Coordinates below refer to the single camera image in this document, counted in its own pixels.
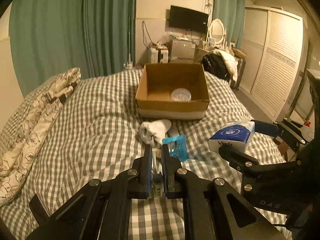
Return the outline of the white louvred wardrobe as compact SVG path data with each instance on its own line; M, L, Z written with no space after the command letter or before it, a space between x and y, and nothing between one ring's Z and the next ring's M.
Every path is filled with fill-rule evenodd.
M272 121L279 116L296 79L303 36L300 16L271 7L245 9L241 47L246 65L240 90Z

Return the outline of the chair with piled clothes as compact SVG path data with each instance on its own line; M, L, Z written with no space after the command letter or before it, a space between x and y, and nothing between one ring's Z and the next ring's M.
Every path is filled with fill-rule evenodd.
M225 80L238 80L238 61L228 52L214 49L202 57L201 64L205 71Z

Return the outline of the green curtain left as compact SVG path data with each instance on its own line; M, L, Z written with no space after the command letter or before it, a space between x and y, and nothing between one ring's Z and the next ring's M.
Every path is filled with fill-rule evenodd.
M136 0L13 0L9 37L22 94L71 68L86 79L134 65L135 16Z

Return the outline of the green curtain right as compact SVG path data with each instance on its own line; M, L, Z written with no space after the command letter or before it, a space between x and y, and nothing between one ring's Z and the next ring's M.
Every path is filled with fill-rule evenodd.
M227 29L226 41L242 44L245 23L245 0L214 0L212 19L219 19Z

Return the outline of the white suitcase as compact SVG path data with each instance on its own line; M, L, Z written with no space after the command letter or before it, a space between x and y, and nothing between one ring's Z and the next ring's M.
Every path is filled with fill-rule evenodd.
M165 45L153 46L148 49L148 63L168 63L169 50Z

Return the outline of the silver mini fridge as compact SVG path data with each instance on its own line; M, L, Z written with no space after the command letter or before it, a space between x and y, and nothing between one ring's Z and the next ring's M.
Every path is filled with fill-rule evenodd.
M193 63L196 43L193 41L173 39L170 43L171 62Z

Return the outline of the dark suitcase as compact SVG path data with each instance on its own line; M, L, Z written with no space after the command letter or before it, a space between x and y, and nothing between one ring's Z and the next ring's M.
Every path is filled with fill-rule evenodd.
M235 58L237 59L238 61L238 65L237 65L237 70L238 70L238 78L237 78L237 81L231 81L231 84L230 84L230 87L231 89L236 89L238 90L239 89L239 86L240 86L240 83L241 83L241 80L242 80L242 76L243 76L243 73L244 73L244 70L245 70L245 65L246 65L246 60L238 57L238 56L235 56Z

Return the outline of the green curtain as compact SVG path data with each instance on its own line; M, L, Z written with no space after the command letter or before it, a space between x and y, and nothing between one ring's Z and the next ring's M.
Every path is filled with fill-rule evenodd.
M86 79L134 65L135 16L136 0L13 0L9 37L22 94L71 68Z
M212 19L219 19L227 29L226 41L242 44L245 23L245 0L214 0Z

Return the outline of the grey checkered bed quilt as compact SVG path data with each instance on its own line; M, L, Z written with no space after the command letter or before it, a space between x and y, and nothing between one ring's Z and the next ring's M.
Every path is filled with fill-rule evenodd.
M145 145L138 135L143 119L135 101L141 74L141 70L131 69L79 82L53 123L21 190L1 207L1 218L16 239L25 239L38 227L29 209L35 194L51 215L90 179L112 179L143 155ZM204 117L172 122L187 140L189 159L182 166L204 179L221 177L240 191L241 173L210 152L208 139L227 122L253 117L227 82L208 72L205 77L210 102ZM1 152L14 141L31 102L54 78L30 92L11 116L1 134ZM246 154L263 165L285 162L273 140L259 133L254 134ZM134 200L131 216L129 239L184 239L181 200Z

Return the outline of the black wall television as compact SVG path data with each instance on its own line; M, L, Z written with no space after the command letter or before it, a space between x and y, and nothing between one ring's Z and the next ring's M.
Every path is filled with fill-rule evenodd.
M171 5L169 28L205 34L207 32L208 17L209 15L204 12Z

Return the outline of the blue Vinda tissue pack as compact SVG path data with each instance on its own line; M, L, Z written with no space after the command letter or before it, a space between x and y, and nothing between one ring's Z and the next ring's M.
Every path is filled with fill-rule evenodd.
M253 121L229 122L209 138L209 150L217 153L220 147L226 145L245 153L254 132L255 123Z

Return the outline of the white sock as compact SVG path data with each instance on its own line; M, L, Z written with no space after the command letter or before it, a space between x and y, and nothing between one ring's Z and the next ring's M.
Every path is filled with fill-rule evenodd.
M171 128L171 121L160 119L156 121L144 121L138 130L139 137L145 144L153 148L160 148L165 134Z

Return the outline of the open cardboard box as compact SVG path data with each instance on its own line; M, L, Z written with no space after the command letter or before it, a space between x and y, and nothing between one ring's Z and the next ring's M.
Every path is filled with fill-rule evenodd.
M200 120L210 98L199 63L150 63L143 68L135 96L140 116Z

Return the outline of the floral patterned blanket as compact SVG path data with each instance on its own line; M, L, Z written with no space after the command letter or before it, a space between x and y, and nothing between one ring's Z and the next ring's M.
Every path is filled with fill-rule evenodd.
M18 194L65 101L73 94L81 71L57 74L30 92L1 133L1 206Z

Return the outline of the blue packaged item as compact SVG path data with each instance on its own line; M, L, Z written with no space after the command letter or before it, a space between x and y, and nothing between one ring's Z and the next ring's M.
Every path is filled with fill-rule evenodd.
M185 135L167 137L163 139L162 142L163 145L168 146L169 155L171 157L177 158L180 162L184 162L189 159Z

